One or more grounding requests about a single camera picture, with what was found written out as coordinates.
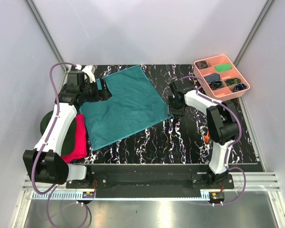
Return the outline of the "teal cloth napkin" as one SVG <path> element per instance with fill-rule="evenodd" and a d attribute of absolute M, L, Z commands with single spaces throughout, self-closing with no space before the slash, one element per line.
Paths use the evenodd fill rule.
<path fill-rule="evenodd" d="M 169 118 L 166 103 L 140 66 L 126 68 L 104 79 L 112 97 L 80 107 L 94 150 Z"/>

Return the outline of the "orange plastic fork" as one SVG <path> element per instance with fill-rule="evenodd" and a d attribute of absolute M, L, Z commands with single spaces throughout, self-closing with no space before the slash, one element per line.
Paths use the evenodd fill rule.
<path fill-rule="evenodd" d="M 204 142 L 205 142 L 206 144 L 209 143 L 209 131 L 207 131 L 207 134 L 206 134 L 206 136 L 204 137 Z"/>

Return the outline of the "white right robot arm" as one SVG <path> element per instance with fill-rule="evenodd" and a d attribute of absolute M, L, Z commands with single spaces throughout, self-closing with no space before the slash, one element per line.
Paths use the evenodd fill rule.
<path fill-rule="evenodd" d="M 207 115 L 208 131 L 213 140 L 209 163 L 211 173 L 206 176 L 206 183 L 211 188 L 217 188 L 223 183 L 221 174 L 230 170 L 230 150 L 242 134 L 231 101 L 212 99 L 199 89 L 185 88 L 177 80 L 169 84 L 173 95 L 169 96 L 168 105 L 163 100 L 154 106 L 143 105 L 143 99 L 134 96 L 139 86 L 129 79 L 118 81 L 116 77 L 105 77 L 96 84 L 102 87 L 100 94 L 105 105 L 100 107 L 102 119 L 98 128 L 100 135 L 94 140 L 95 150 L 150 128 L 165 121 L 170 115 L 179 118 L 184 115 L 187 106 L 194 107 Z"/>

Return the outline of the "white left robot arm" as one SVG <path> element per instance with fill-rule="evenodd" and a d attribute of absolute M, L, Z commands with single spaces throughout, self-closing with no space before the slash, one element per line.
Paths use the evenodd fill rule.
<path fill-rule="evenodd" d="M 23 161 L 30 180 L 48 184 L 64 184 L 76 180 L 82 188 L 93 183 L 93 176 L 84 165 L 73 165 L 61 157 L 67 131 L 80 106 L 100 100 L 97 82 L 92 70 L 70 71 L 60 92 L 55 92 L 52 117 L 41 139 L 33 150 L 25 150 Z"/>

